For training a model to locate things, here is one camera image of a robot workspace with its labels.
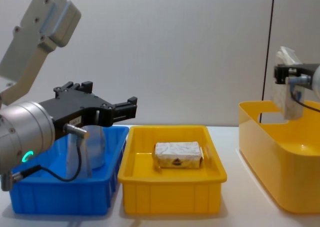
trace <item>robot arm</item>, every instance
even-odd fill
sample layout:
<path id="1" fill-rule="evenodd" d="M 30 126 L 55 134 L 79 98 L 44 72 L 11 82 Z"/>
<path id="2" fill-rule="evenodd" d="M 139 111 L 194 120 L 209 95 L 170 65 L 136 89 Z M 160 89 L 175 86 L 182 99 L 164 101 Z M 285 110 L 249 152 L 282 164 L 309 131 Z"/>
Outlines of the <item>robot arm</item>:
<path id="1" fill-rule="evenodd" d="M 48 53 L 69 42 L 80 17 L 70 0 L 32 0 L 20 26 L 14 28 L 13 40 L 0 63 L 0 108 L 1 101 L 9 105 L 30 90 Z M 26 155 L 28 159 L 35 157 L 70 133 L 86 138 L 83 126 L 108 127 L 136 116 L 136 97 L 110 104 L 92 94 L 92 89 L 90 81 L 68 82 L 53 89 L 55 98 L 0 109 L 2 190 L 9 191 L 14 181 L 27 176 L 11 173 L 12 168 L 26 161 Z M 28 170 L 28 175 L 39 167 Z"/>

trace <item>green indicator light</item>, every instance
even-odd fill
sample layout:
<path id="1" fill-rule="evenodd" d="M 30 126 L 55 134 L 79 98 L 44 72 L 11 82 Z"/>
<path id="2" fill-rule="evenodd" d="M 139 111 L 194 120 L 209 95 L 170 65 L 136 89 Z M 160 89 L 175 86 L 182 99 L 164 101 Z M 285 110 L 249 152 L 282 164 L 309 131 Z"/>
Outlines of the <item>green indicator light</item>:
<path id="1" fill-rule="evenodd" d="M 27 153 L 24 154 L 24 156 L 22 157 L 22 162 L 27 162 L 28 161 L 28 156 L 33 156 L 34 152 L 32 150 L 28 151 Z"/>

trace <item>black cable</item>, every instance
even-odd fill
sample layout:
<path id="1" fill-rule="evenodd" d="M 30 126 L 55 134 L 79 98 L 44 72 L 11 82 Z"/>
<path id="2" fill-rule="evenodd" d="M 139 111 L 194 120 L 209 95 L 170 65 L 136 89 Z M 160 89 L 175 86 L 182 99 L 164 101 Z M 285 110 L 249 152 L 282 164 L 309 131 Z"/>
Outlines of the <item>black cable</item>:
<path id="1" fill-rule="evenodd" d="M 299 105 L 301 105 L 301 106 L 303 106 L 303 107 L 305 107 L 305 108 L 307 108 L 307 109 L 309 109 L 309 110 L 316 111 L 316 112 L 319 112 L 319 113 L 320 113 L 320 109 L 313 108 L 313 107 L 311 107 L 311 106 L 309 106 L 309 105 L 306 105 L 306 104 L 300 102 L 299 100 L 297 100 L 297 98 L 295 97 L 295 95 L 294 95 L 294 93 L 293 93 L 292 91 L 290 91 L 290 95 L 291 95 L 291 98 L 292 98 L 295 102 L 297 102 Z"/>
<path id="2" fill-rule="evenodd" d="M 27 168 L 25 170 L 20 171 L 20 175 L 22 175 L 22 177 L 24 179 L 24 178 L 32 175 L 33 173 L 35 173 L 35 172 L 37 172 L 39 170 L 41 170 L 41 165 L 40 164 L 35 165 L 35 166 L 31 167 L 31 168 Z"/>
<path id="3" fill-rule="evenodd" d="M 52 172 L 50 169 L 48 169 L 46 167 L 42 167 L 42 166 L 41 166 L 41 170 L 48 172 L 50 175 L 52 175 L 53 177 L 55 177 L 58 180 L 63 181 L 63 182 L 70 182 L 70 181 L 75 180 L 78 177 L 79 173 L 80 173 L 81 165 L 82 165 L 80 145 L 76 147 L 76 152 L 78 153 L 78 167 L 77 167 L 76 172 L 75 172 L 73 177 L 71 177 L 71 178 L 62 178 L 59 175 L 57 175 L 56 173 Z"/>
<path id="4" fill-rule="evenodd" d="M 274 6 L 275 6 L 275 0 L 272 0 L 272 2 L 271 2 L 271 12 L 270 12 L 270 22 L 269 22 L 268 43 L 267 43 L 267 46 L 266 46 L 263 86 L 262 86 L 262 97 L 261 97 L 262 101 L 265 99 L 267 67 L 268 67 L 268 58 L 269 58 L 269 48 L 270 48 L 270 39 L 271 39 L 272 20 L 273 20 L 273 16 L 274 16 Z"/>

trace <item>blue plastic bin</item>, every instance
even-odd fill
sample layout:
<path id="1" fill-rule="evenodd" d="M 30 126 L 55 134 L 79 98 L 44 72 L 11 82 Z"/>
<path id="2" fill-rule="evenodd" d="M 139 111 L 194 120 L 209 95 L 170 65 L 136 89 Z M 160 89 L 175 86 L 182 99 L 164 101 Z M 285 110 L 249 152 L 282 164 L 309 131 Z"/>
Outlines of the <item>blue plastic bin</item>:
<path id="1" fill-rule="evenodd" d="M 129 131 L 128 127 L 103 128 L 106 136 L 105 165 L 92 170 L 92 178 L 62 182 L 41 170 L 16 183 L 10 191 L 14 212 L 49 215 L 105 215 L 116 191 L 117 175 Z M 42 165 L 66 176 L 68 136 L 23 163 L 13 173 Z"/>

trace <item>paper-wrapped block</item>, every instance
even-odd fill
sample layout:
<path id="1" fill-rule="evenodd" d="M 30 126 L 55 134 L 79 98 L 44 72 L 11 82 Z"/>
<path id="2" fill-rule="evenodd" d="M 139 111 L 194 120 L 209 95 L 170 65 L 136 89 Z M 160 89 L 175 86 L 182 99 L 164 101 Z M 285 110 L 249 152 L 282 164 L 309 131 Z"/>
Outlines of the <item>paper-wrapped block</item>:
<path id="1" fill-rule="evenodd" d="M 198 142 L 159 142 L 154 150 L 155 163 L 161 168 L 200 168 L 204 158 Z"/>

